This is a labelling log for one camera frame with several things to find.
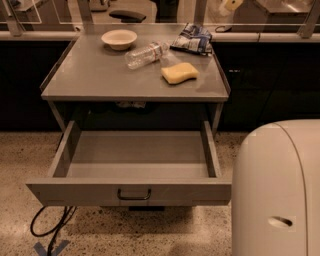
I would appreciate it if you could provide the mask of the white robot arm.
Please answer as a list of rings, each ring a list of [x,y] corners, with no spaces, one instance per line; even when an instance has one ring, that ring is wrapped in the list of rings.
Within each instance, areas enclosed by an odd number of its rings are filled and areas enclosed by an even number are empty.
[[[318,0],[244,0],[233,32],[294,38],[219,53],[223,126],[248,133],[232,175],[232,256],[320,256],[319,13]]]

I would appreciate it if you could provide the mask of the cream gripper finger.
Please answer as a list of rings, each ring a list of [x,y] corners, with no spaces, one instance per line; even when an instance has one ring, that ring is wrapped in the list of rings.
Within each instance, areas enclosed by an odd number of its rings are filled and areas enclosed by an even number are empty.
[[[235,11],[244,0],[225,0],[224,7],[227,11]]]

